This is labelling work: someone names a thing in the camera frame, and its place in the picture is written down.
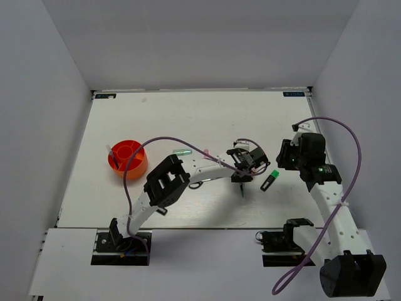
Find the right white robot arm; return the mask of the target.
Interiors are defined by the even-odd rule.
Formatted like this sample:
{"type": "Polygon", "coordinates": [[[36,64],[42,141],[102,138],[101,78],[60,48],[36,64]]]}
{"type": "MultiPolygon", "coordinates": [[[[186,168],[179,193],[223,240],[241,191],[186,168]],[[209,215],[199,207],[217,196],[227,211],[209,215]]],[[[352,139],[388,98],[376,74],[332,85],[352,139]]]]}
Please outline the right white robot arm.
{"type": "Polygon", "coordinates": [[[325,138],[299,131],[283,140],[278,167],[298,171],[325,221],[318,231],[307,219],[290,220],[283,234],[290,250],[302,248],[306,259],[320,269],[319,278],[327,297],[372,297],[387,264],[365,243],[344,196],[338,169],[326,163],[325,138]]]}

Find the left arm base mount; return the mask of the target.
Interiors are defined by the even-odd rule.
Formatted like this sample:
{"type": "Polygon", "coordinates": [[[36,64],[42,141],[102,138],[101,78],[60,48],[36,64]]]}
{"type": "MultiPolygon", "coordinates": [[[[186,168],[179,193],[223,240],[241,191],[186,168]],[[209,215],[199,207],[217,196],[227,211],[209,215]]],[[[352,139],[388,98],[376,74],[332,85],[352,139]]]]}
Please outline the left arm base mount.
{"type": "Polygon", "coordinates": [[[91,256],[92,266],[148,266],[150,255],[142,242],[128,238],[115,246],[107,231],[98,231],[91,256]]]}

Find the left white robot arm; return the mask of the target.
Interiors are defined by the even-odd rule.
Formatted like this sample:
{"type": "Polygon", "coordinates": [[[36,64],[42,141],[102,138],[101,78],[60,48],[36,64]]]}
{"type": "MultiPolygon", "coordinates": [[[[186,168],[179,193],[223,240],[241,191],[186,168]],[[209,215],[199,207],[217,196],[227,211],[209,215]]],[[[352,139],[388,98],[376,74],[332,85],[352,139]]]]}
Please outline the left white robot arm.
{"type": "Polygon", "coordinates": [[[176,203],[185,189],[198,182],[229,178],[231,182],[251,182],[255,170],[270,165],[267,155],[257,147],[252,151],[233,148],[226,153],[201,159],[167,156],[146,177],[143,191],[136,201],[128,197],[128,214],[112,219],[110,241],[118,251],[129,248],[140,227],[158,212],[167,213],[167,207],[176,203]]]}

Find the yellow highlighter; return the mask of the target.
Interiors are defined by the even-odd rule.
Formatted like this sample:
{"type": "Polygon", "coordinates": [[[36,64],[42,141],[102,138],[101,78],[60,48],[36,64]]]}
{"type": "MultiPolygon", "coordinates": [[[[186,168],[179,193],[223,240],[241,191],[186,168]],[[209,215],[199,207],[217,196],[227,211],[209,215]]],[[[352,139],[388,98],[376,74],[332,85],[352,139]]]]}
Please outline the yellow highlighter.
{"type": "Polygon", "coordinates": [[[168,213],[168,210],[166,208],[158,208],[156,210],[156,212],[158,212],[159,214],[161,214],[162,216],[165,216],[168,213]]]}

